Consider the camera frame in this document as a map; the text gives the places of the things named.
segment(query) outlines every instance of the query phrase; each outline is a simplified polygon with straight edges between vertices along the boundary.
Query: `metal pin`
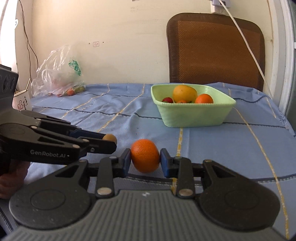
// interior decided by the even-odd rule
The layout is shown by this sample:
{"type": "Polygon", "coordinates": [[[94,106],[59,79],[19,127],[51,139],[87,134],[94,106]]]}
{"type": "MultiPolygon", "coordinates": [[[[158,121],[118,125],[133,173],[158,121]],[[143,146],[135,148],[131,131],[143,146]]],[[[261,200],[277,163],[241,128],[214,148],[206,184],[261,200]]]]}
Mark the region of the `metal pin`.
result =
{"type": "Polygon", "coordinates": [[[110,188],[105,188],[105,187],[103,187],[103,188],[99,188],[99,189],[97,190],[97,193],[98,193],[99,195],[105,196],[105,195],[109,195],[109,194],[111,194],[111,193],[112,193],[112,190],[111,190],[110,188]]]}
{"type": "Polygon", "coordinates": [[[185,188],[185,189],[181,189],[179,191],[179,194],[183,197],[189,197],[193,194],[193,191],[191,189],[185,188]]]}

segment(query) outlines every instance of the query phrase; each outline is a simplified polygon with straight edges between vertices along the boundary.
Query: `chair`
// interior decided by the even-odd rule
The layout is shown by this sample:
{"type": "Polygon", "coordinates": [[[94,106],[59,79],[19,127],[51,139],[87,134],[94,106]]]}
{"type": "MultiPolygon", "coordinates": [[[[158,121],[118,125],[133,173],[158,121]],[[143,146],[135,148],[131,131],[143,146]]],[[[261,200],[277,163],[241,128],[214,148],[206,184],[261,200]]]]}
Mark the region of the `chair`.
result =
{"type": "MultiPolygon", "coordinates": [[[[265,45],[260,28],[236,19],[263,73],[265,45]]],[[[263,79],[229,16],[180,13],[167,24],[170,82],[224,82],[263,90],[263,79]]]]}

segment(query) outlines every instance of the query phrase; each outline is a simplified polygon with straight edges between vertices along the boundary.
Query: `white cup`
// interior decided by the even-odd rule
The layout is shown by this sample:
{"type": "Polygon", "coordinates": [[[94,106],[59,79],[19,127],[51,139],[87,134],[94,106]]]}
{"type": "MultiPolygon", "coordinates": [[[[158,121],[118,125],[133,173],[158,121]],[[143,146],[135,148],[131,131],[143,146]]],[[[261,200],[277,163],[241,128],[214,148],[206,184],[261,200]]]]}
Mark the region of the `white cup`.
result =
{"type": "Polygon", "coordinates": [[[32,110],[28,90],[23,90],[13,96],[12,107],[16,110],[32,110]]]}

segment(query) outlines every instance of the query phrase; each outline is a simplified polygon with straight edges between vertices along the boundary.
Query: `transparent plastic bag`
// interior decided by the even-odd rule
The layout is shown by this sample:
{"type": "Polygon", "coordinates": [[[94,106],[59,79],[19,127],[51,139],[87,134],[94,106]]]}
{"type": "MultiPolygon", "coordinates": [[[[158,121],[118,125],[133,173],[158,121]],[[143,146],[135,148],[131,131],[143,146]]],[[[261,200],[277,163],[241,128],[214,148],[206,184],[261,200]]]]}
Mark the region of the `transparent plastic bag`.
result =
{"type": "Polygon", "coordinates": [[[83,75],[70,45],[51,51],[36,70],[31,83],[32,96],[70,96],[85,91],[83,75]]]}

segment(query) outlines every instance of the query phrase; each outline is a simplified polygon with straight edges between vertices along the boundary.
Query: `plastic basket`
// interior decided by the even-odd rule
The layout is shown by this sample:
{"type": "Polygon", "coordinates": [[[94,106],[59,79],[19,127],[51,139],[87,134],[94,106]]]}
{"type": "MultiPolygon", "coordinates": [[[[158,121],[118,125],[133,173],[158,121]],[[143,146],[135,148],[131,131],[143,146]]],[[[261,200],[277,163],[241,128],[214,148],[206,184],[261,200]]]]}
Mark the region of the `plastic basket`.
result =
{"type": "Polygon", "coordinates": [[[179,84],[162,84],[151,87],[153,102],[157,105],[163,123],[168,127],[218,126],[223,123],[236,101],[223,92],[206,85],[186,84],[196,89],[197,94],[209,94],[213,104],[171,104],[161,102],[173,97],[179,84]]]}

